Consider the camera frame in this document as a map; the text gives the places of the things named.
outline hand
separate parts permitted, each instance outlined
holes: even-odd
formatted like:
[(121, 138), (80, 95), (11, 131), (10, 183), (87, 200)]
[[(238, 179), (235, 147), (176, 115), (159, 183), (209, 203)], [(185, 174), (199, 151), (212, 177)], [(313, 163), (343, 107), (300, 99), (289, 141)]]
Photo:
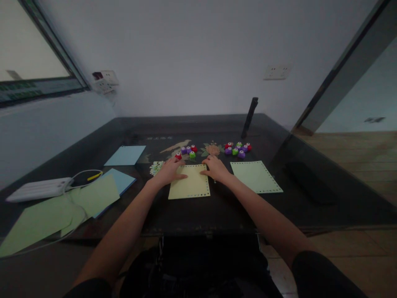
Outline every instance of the hand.
[(226, 169), (225, 165), (221, 160), (218, 159), (216, 156), (209, 155), (207, 159), (204, 159), (202, 164), (208, 165), (210, 168), (209, 171), (201, 171), (200, 174), (210, 176), (215, 181), (219, 181), (225, 184), (225, 181), (233, 176), (230, 172)]
[(163, 187), (174, 180), (185, 179), (187, 175), (177, 174), (178, 167), (183, 165), (185, 165), (184, 161), (176, 157), (168, 159), (151, 180), (158, 186)]

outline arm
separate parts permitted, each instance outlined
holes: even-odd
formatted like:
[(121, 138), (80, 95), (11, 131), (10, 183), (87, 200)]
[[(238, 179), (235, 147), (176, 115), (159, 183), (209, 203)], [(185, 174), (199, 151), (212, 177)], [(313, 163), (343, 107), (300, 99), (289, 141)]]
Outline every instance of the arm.
[(259, 232), (276, 249), (290, 269), (298, 253), (305, 250), (316, 251), (314, 245), (292, 222), (229, 173), (221, 160), (209, 156), (203, 163), (208, 165), (210, 170), (202, 171), (201, 174), (223, 183), (234, 193)]
[(157, 175), (146, 183), (95, 248), (73, 286), (89, 279), (102, 278), (113, 287), (141, 234), (143, 223), (157, 192), (175, 179), (187, 178), (186, 175), (176, 174), (177, 168), (183, 164), (176, 158), (168, 160)]

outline person's left hand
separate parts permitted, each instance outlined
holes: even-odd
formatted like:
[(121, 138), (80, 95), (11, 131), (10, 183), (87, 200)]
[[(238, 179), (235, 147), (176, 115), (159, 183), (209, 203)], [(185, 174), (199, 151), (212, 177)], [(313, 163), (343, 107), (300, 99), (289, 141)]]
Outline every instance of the person's left hand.
[(185, 179), (187, 175), (177, 174), (177, 169), (179, 166), (185, 165), (183, 160), (179, 160), (176, 157), (168, 159), (160, 171), (152, 178), (153, 182), (163, 187), (170, 184), (174, 180)]

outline electrical socket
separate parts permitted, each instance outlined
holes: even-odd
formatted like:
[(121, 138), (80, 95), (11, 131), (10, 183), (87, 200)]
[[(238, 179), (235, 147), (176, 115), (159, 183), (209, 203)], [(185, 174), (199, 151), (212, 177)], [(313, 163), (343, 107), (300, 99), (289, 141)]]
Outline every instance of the electrical socket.
[(110, 85), (118, 85), (119, 80), (116, 77), (116, 74), (113, 70), (101, 70), (100, 71), (103, 78), (110, 84)]
[(263, 80), (283, 80), (289, 76), (292, 64), (268, 65)]
[(365, 119), (364, 122), (369, 122), (369, 123), (379, 123), (382, 122), (386, 117), (371, 117)]
[(113, 87), (105, 79), (94, 81), (94, 84), (102, 94), (107, 94), (114, 90)]

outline light blue paper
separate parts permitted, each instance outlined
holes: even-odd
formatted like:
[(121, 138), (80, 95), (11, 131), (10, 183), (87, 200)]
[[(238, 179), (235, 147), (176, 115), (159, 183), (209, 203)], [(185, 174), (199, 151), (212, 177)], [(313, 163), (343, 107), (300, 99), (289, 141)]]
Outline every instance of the light blue paper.
[[(113, 175), (113, 178), (116, 182), (117, 191), (120, 196), (136, 181), (134, 177), (128, 176), (127, 174), (119, 172), (115, 169), (110, 169), (108, 172), (103, 174), (102, 177), (99, 178), (99, 180), (103, 177), (106, 177), (107, 175)], [(97, 218), (98, 216), (100, 216), (108, 207), (106, 207), (101, 212), (95, 214), (93, 218)]]
[(121, 146), (105, 166), (133, 166), (146, 146)]

